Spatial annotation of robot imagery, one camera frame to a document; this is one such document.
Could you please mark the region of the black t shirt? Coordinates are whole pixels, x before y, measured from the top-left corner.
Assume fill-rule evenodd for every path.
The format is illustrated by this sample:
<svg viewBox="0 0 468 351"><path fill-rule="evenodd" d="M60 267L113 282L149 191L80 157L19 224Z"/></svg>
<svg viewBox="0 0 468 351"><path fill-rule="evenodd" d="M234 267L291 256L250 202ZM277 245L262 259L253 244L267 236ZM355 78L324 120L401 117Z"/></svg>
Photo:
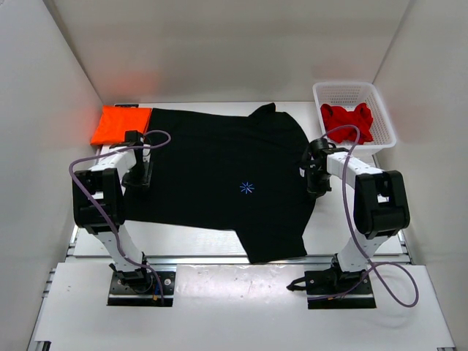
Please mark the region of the black t shirt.
<svg viewBox="0 0 468 351"><path fill-rule="evenodd" d="M309 141L290 114L272 103L248 116L153 109L148 128L151 183L125 191L128 220L232 230L251 263L306 255Z"/></svg>

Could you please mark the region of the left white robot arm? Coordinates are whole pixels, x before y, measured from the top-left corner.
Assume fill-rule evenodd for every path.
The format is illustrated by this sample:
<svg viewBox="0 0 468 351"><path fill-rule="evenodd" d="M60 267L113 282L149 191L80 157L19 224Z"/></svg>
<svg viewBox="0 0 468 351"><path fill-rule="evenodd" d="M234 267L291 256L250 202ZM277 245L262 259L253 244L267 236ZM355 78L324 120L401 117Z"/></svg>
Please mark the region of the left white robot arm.
<svg viewBox="0 0 468 351"><path fill-rule="evenodd" d="M124 193L149 189L152 165L144 155L144 147L143 134L128 131L123 143L95 156L97 163L89 169L75 171L74 166L91 161L91 157L77 159L69 166L76 225L104 244L113 258L113 271L121 279L128 279L129 286L138 293L151 289L154 276L125 228Z"/></svg>

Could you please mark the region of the orange t shirt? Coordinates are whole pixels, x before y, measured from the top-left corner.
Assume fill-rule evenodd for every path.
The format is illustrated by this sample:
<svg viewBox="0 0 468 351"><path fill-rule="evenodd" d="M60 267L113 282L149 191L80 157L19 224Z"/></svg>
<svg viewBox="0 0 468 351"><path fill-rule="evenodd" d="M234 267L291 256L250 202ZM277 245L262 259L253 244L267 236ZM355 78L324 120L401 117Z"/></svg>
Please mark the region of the orange t shirt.
<svg viewBox="0 0 468 351"><path fill-rule="evenodd" d="M127 131L147 131L151 117L151 108L147 107L115 107L103 106L99 120L90 144L92 146L123 143Z"/></svg>

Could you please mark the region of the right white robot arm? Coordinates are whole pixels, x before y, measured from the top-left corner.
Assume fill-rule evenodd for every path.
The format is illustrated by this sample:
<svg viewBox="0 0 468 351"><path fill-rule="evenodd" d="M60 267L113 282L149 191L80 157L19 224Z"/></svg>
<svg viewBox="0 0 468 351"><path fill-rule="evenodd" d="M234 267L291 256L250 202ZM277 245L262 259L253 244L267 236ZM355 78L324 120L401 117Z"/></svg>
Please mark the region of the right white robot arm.
<svg viewBox="0 0 468 351"><path fill-rule="evenodd" d="M345 210L351 239L335 255L336 269L328 283L345 292L355 283L354 273L364 271L369 260L389 238L409 226L410 211L400 172L384 171L354 157L350 150L332 146L325 138L310 142L301 159L307 193L316 200L331 191L330 178L341 179L342 192L354 191L353 212Z"/></svg>

